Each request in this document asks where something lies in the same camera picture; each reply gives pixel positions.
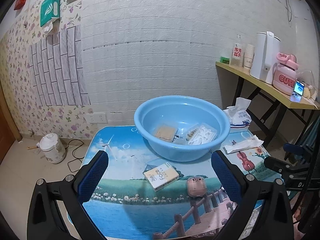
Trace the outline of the white paper wrapper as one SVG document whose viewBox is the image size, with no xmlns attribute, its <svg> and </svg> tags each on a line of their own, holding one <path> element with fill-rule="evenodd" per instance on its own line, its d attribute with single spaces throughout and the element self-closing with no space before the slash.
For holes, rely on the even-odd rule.
<svg viewBox="0 0 320 240">
<path fill-rule="evenodd" d="M 230 153 L 234 153 L 234 152 L 241 152 L 244 150 L 257 148 L 257 147 L 260 147 L 263 143 L 264 143 L 263 140 L 260 140 L 256 135 L 254 135 L 254 136 L 252 136 L 244 141 L 238 142 L 234 145 L 225 145 L 225 146 L 223 146 L 223 149 L 225 150 L 225 152 L 227 154 L 230 154 Z"/>
</svg>

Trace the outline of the pink pig-shaped case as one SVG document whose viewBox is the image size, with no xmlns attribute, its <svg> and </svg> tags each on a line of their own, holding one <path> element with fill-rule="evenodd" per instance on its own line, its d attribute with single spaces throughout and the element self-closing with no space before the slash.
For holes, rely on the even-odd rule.
<svg viewBox="0 0 320 240">
<path fill-rule="evenodd" d="M 189 197 L 203 197 L 207 193 L 204 178 L 201 176 L 190 177 L 187 180 L 187 192 Z"/>
</svg>

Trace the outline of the clear box of floss picks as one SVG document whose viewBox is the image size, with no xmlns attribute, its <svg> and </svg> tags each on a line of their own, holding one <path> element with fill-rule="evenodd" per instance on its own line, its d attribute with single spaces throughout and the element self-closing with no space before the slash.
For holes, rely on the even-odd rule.
<svg viewBox="0 0 320 240">
<path fill-rule="evenodd" d="M 206 123 L 201 123 L 190 128 L 185 138 L 187 145 L 203 145 L 213 141 L 216 136 L 217 129 Z"/>
</svg>

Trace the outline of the bag of cotton swabs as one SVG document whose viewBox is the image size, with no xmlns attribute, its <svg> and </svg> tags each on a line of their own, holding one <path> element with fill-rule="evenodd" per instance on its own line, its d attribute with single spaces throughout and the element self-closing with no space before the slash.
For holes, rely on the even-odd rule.
<svg viewBox="0 0 320 240">
<path fill-rule="evenodd" d="M 192 131 L 193 130 L 191 128 L 178 129 L 172 139 L 172 143 L 178 144 L 178 145 L 187 145 L 188 141 L 192 137 L 191 135 Z"/>
</svg>

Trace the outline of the yellow white tissue pack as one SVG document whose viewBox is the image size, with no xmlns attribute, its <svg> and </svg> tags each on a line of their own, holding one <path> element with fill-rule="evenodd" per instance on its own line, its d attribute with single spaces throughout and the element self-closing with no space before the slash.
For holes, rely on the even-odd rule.
<svg viewBox="0 0 320 240">
<path fill-rule="evenodd" d="M 164 187 L 178 180 L 180 177 L 178 172 L 169 162 L 145 171 L 143 175 L 154 191 L 163 189 Z"/>
</svg>

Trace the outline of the clear box of toothpicks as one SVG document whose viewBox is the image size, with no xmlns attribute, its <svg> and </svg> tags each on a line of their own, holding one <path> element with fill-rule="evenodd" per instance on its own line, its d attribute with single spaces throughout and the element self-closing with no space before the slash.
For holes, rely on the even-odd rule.
<svg viewBox="0 0 320 240">
<path fill-rule="evenodd" d="M 166 141 L 166 142 L 173 142 L 174 137 L 178 131 L 178 127 L 173 124 L 159 124 L 154 132 L 153 136 L 157 139 Z"/>
</svg>

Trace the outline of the white rice cooker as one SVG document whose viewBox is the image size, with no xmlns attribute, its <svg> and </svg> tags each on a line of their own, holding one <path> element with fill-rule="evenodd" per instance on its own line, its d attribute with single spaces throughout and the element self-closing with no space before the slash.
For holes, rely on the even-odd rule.
<svg viewBox="0 0 320 240">
<path fill-rule="evenodd" d="M 66 157 L 66 149 L 56 133 L 49 133 L 43 136 L 37 146 L 52 164 L 58 164 Z"/>
</svg>

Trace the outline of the soft tissue pack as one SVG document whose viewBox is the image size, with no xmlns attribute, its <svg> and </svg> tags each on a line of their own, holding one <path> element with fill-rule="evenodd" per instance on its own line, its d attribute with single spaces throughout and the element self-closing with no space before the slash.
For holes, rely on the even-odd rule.
<svg viewBox="0 0 320 240">
<path fill-rule="evenodd" d="M 234 106 L 228 106 L 223 110 L 230 123 L 230 133 L 245 132 L 248 130 L 252 118 L 247 112 L 251 100 L 245 98 L 236 98 Z"/>
</svg>

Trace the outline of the smartphone on stand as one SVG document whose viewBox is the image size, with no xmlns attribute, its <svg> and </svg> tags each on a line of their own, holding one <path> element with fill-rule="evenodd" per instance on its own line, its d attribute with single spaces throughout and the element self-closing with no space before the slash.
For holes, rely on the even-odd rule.
<svg viewBox="0 0 320 240">
<path fill-rule="evenodd" d="M 296 80 L 295 85 L 293 87 L 292 95 L 290 96 L 290 101 L 292 102 L 300 102 L 304 92 L 304 83 Z"/>
</svg>

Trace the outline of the pink cute water bottle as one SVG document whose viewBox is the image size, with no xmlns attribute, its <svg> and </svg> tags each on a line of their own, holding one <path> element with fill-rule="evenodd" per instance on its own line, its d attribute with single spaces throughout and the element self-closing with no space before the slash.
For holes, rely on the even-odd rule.
<svg viewBox="0 0 320 240">
<path fill-rule="evenodd" d="M 282 93 L 291 95 L 297 79 L 299 64 L 293 54 L 278 53 L 272 85 Z"/>
</svg>

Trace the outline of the blue plastic basin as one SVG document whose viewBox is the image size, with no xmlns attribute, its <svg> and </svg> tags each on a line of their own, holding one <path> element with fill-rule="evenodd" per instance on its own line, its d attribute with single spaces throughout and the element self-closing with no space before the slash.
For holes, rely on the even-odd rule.
<svg viewBox="0 0 320 240">
<path fill-rule="evenodd" d="M 159 156 L 175 162 L 190 162 L 218 150 L 230 132 L 230 123 L 216 105 L 198 98 L 180 95 L 160 96 L 141 104 L 134 114 L 135 126 Z M 203 145 L 179 145 L 155 137 L 162 125 L 181 132 L 194 125 L 207 124 L 217 130 L 212 142 Z"/>
</svg>

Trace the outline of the yellow side table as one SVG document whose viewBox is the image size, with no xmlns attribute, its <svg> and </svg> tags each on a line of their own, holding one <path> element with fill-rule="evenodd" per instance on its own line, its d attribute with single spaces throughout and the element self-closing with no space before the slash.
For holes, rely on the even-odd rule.
<svg viewBox="0 0 320 240">
<path fill-rule="evenodd" d="M 236 85 L 232 104 L 235 104 L 236 99 L 241 96 L 242 88 L 245 81 L 248 81 L 249 83 L 255 85 L 255 90 L 253 90 L 253 92 L 248 97 L 249 100 L 253 100 L 257 95 L 260 95 L 267 101 L 272 103 L 272 106 L 260 119 L 255 116 L 252 111 L 248 111 L 252 120 L 266 135 L 263 143 L 264 147 L 267 147 L 276 135 L 281 121 L 287 111 L 290 111 L 294 116 L 297 117 L 298 120 L 300 120 L 304 124 L 304 128 L 301 132 L 302 134 L 304 134 L 306 128 L 311 122 L 314 113 L 319 110 L 318 103 L 309 102 L 305 98 L 302 98 L 300 102 L 291 101 L 288 95 L 275 89 L 272 85 L 264 83 L 263 81 L 250 76 L 249 70 L 245 69 L 244 67 L 237 67 L 221 62 L 217 62 L 215 65 L 229 71 L 230 73 L 235 74 L 238 77 L 238 83 Z M 276 114 L 274 122 L 270 128 L 267 128 L 263 121 L 267 120 L 275 110 L 278 110 L 278 113 Z"/>
</svg>

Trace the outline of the white electric kettle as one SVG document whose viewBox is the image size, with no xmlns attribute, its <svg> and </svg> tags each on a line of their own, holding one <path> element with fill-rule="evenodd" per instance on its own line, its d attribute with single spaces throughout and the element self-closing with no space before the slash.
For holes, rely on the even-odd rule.
<svg viewBox="0 0 320 240">
<path fill-rule="evenodd" d="M 276 55 L 280 52 L 280 39 L 274 33 L 258 32 L 254 49 L 253 64 L 250 75 L 264 83 L 272 84 L 275 67 L 278 64 Z"/>
</svg>

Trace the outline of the clear bottle red label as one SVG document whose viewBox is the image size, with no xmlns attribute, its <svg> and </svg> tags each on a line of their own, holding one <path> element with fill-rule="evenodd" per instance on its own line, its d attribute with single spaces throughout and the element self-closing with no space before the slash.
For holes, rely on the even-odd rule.
<svg viewBox="0 0 320 240">
<path fill-rule="evenodd" d="M 233 44 L 230 64 L 241 67 L 243 62 L 243 54 L 244 54 L 244 45 L 242 43 L 241 35 L 238 34 Z"/>
</svg>

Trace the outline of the small green box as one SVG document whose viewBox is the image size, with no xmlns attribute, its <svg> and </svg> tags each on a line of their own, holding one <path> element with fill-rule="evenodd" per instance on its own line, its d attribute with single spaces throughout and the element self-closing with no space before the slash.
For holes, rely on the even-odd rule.
<svg viewBox="0 0 320 240">
<path fill-rule="evenodd" d="M 225 63 L 225 64 L 229 64 L 230 63 L 230 58 L 221 56 L 220 57 L 220 62 L 221 63 Z"/>
</svg>

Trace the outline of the wall power socket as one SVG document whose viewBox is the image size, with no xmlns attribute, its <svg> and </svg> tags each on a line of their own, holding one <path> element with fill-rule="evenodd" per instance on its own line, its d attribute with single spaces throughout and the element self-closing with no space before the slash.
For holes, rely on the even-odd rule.
<svg viewBox="0 0 320 240">
<path fill-rule="evenodd" d="M 87 122 L 91 124 L 106 124 L 107 117 L 105 112 L 87 114 Z"/>
</svg>

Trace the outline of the green wall tissue holder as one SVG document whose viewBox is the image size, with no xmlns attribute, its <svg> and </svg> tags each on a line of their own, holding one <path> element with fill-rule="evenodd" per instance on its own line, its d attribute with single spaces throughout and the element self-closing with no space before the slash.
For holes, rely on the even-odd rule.
<svg viewBox="0 0 320 240">
<path fill-rule="evenodd" d="M 60 0 L 44 0 L 40 9 L 40 27 L 60 18 Z"/>
</svg>

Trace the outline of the red wall box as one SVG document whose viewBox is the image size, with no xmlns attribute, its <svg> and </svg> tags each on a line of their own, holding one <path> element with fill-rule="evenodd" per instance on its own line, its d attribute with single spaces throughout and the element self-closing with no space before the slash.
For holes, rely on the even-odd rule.
<svg viewBox="0 0 320 240">
<path fill-rule="evenodd" d="M 20 10 L 26 3 L 27 0 L 16 0 L 14 10 Z"/>
</svg>

